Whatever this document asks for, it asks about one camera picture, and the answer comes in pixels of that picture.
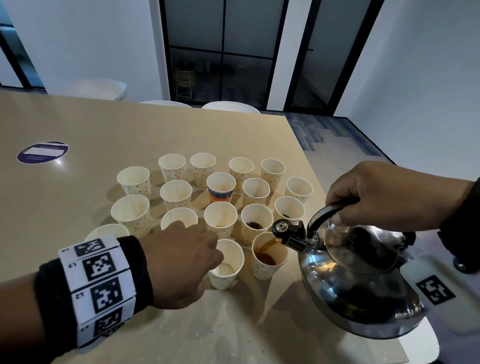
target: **purple sticker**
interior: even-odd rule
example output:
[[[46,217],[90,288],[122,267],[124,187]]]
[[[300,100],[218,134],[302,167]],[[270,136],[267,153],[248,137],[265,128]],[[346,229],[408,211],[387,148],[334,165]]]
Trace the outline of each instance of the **purple sticker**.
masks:
[[[68,144],[63,142],[44,142],[25,148],[17,155],[17,160],[26,164],[50,162],[68,152]]]

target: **hand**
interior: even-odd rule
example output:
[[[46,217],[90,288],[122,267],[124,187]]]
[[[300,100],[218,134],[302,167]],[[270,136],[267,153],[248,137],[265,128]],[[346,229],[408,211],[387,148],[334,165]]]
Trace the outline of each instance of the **hand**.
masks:
[[[360,202],[332,217],[341,226],[390,231],[438,229],[465,200],[474,182],[434,176],[385,162],[361,162],[338,178],[325,204],[356,196]]]
[[[184,308],[204,293],[202,279],[223,260],[216,249],[218,236],[199,225],[185,228],[181,221],[140,238],[153,287],[153,306]]]

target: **black door frame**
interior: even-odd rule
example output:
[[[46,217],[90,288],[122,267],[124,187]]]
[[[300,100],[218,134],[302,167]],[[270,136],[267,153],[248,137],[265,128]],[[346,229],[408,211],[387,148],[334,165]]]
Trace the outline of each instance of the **black door frame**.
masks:
[[[4,24],[0,23],[1,26],[7,26],[9,28],[14,28],[13,25],[10,24]],[[13,71],[17,75],[20,83],[22,84],[23,88],[27,90],[45,90],[44,87],[40,86],[32,86],[30,82],[28,81],[27,76],[25,75],[25,72],[22,70],[22,67],[20,66],[20,63],[18,62],[17,58],[15,57],[15,54],[13,53],[12,49],[10,48],[7,40],[3,36],[3,34],[0,32],[0,49],[3,51],[5,54],[5,57],[7,58],[8,62],[13,68]]]
[[[242,54],[242,53],[231,53],[231,52],[224,52],[224,43],[225,43],[225,15],[227,11],[227,0],[223,0],[223,25],[222,25],[222,50],[208,50],[208,49],[200,49],[200,48],[191,48],[191,47],[180,47],[180,46],[175,46],[175,45],[170,45],[168,42],[168,27],[167,27],[167,14],[165,10],[165,0],[159,0],[160,3],[160,17],[162,20],[162,31],[163,31],[163,42],[164,42],[164,48],[165,48],[165,58],[167,62],[167,73],[168,73],[168,88],[170,90],[170,100],[176,100],[175,99],[175,92],[174,92],[174,80],[173,80],[173,72],[172,72],[172,65],[171,65],[171,57],[170,57],[170,48],[172,49],[184,49],[184,50],[196,50],[196,51],[201,51],[201,52],[207,52],[207,53],[217,53],[220,54],[220,87],[219,87],[219,100],[222,99],[222,83],[223,83],[223,56],[226,55],[231,55],[231,56],[241,56],[241,57],[249,57],[249,58],[258,58],[258,59],[263,59],[263,60],[271,60],[272,65],[270,68],[270,74],[268,76],[268,83],[267,83],[267,88],[265,92],[265,97],[264,97],[264,103],[260,110],[266,110],[267,103],[268,103],[268,98],[270,96],[270,89],[272,86],[272,80],[273,80],[273,74],[275,71],[275,65],[276,65],[276,58],[278,55],[278,49],[280,48],[280,40],[282,38],[282,32],[283,32],[283,25],[285,23],[285,16],[287,14],[287,7],[288,7],[288,1],[289,0],[284,0],[283,1],[283,7],[282,7],[282,13],[280,15],[280,23],[278,25],[278,32],[276,36],[276,42],[275,42],[275,48],[274,48],[274,53],[273,57],[262,57],[262,56],[254,56],[251,54]],[[192,104],[192,105],[205,105],[205,102],[200,102],[200,101],[193,101],[193,100],[179,100],[181,102],[187,103],[187,104]]]
[[[317,20],[321,2],[322,0],[312,0],[312,4],[310,6],[307,23],[305,24],[305,30],[300,43],[297,61],[295,63],[295,68],[293,69],[290,87],[288,88],[287,98],[285,100],[285,112],[333,116],[335,109],[342,98],[343,92],[347,87],[347,83],[353,73],[355,65],[357,64],[361,51],[363,50],[363,47],[368,39],[370,31],[372,30],[373,23],[375,23],[375,19],[377,18],[377,15],[384,3],[384,0],[370,1],[370,5],[365,13],[365,17],[360,25],[357,36],[355,37],[355,41],[353,42],[352,48],[348,54],[347,60],[345,61],[342,72],[340,73],[327,107],[325,109],[295,107],[292,106],[293,97],[300,79],[303,62],[305,61],[305,56],[308,51],[308,44],[310,43],[310,38],[312,37],[313,27],[315,26],[315,21]]]

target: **paper cup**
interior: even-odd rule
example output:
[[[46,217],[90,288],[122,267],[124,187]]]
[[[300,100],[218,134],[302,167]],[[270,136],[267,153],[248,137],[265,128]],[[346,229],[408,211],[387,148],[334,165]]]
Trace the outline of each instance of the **paper cup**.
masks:
[[[285,173],[285,164],[278,159],[264,159],[262,161],[262,180],[268,182],[270,193],[275,192],[278,182]]]
[[[165,154],[158,160],[165,182],[183,180],[185,158],[180,154]]]
[[[113,204],[112,217],[128,229],[131,235],[141,238],[150,232],[150,202],[141,194],[122,197]]]
[[[213,202],[204,212],[207,230],[214,231],[219,239],[226,239],[231,235],[237,217],[235,206],[225,201]]]
[[[117,175],[117,181],[121,184],[127,195],[141,194],[150,201],[150,171],[145,167],[128,167]]]
[[[305,201],[307,201],[307,198],[309,198],[312,193],[312,185],[302,177],[290,177],[287,180],[285,196],[292,196],[305,204]]]
[[[265,205],[265,200],[270,194],[270,186],[261,178],[249,178],[242,186],[243,207],[251,204]]]
[[[262,263],[255,255],[267,241],[273,239],[275,236],[271,232],[262,232],[258,235],[252,244],[252,274],[255,278],[260,280],[271,279],[278,269],[288,260],[288,248],[282,244],[275,244],[266,253],[275,260],[276,265],[270,266]]]
[[[226,290],[243,267],[245,255],[241,246],[230,239],[220,239],[216,248],[223,253],[223,261],[217,268],[208,271],[208,277],[216,289]]]
[[[230,202],[235,184],[235,178],[228,173],[217,172],[208,176],[207,186],[210,203],[216,201]]]
[[[228,162],[228,166],[230,167],[230,174],[237,183],[233,192],[242,192],[243,182],[250,178],[250,174],[253,171],[253,162],[247,158],[236,157]]]
[[[190,208],[193,188],[187,181],[173,180],[160,188],[160,197],[165,202],[167,211],[177,207]]]
[[[168,225],[170,225],[174,221],[181,221],[185,225],[185,227],[189,227],[192,225],[198,224],[198,216],[195,211],[186,208],[186,207],[177,207],[167,213],[162,217],[162,221],[160,222],[160,228],[165,230]]]
[[[252,204],[244,207],[240,214],[242,221],[241,237],[246,246],[251,246],[255,237],[268,231],[273,224],[273,214],[267,206]],[[261,229],[252,229],[248,222],[260,224]]]
[[[197,187],[207,188],[207,178],[213,173],[216,158],[208,153],[197,153],[190,158]]]
[[[90,240],[101,238],[104,235],[113,235],[115,238],[121,238],[122,236],[129,236],[130,233],[128,229],[120,224],[107,224],[100,226],[93,230],[88,236],[85,238],[86,242]]]
[[[302,202],[292,196],[282,196],[275,201],[273,212],[274,221],[281,218],[287,219],[293,225],[298,225],[300,219],[305,215],[305,207]]]

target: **beige table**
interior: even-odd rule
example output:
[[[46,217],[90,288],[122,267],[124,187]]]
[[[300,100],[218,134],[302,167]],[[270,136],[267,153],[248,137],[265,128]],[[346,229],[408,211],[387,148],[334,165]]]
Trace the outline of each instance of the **beige table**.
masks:
[[[324,205],[325,195],[284,117],[17,92],[0,92],[0,110],[0,280],[36,270],[58,249],[114,222],[110,208],[124,195],[116,175],[128,166],[152,172],[151,214],[159,229],[165,207],[157,160],[166,153],[187,160],[211,153],[216,171],[228,171],[228,161],[242,156],[254,162],[255,174],[263,159],[277,158],[287,171],[269,207],[291,176],[313,185],[305,222]],[[45,164],[16,160],[20,150],[44,141],[65,142],[70,150]],[[186,179],[193,180],[191,171]],[[233,202],[240,208],[241,195]],[[195,189],[192,208],[200,217],[207,204],[207,191]],[[69,353],[57,362],[374,363],[404,355],[398,340],[362,339],[325,319],[304,291],[295,252],[266,282],[251,275],[250,254],[231,290],[208,286],[200,301],[179,311],[148,308],[90,353]]]

